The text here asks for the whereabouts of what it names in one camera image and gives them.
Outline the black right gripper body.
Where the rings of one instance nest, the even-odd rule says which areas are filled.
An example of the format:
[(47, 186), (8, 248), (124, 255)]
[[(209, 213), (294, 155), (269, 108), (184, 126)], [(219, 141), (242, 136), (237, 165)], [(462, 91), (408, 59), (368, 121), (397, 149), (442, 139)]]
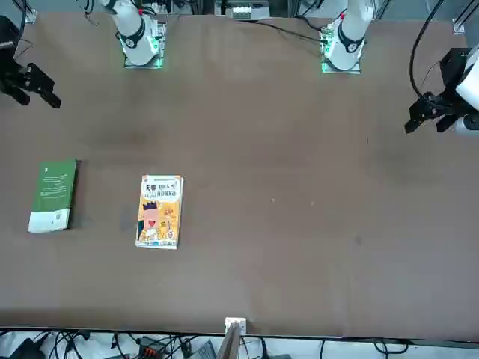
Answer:
[(8, 76), (21, 68), (14, 60), (19, 29), (6, 17), (1, 17), (1, 88), (5, 88)]

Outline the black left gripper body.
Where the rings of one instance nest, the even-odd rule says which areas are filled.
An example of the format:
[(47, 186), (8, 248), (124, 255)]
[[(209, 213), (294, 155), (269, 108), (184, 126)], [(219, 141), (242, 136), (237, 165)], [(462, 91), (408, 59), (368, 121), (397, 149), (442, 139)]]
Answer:
[(439, 62), (445, 92), (455, 89), (468, 59), (468, 48), (451, 48)]

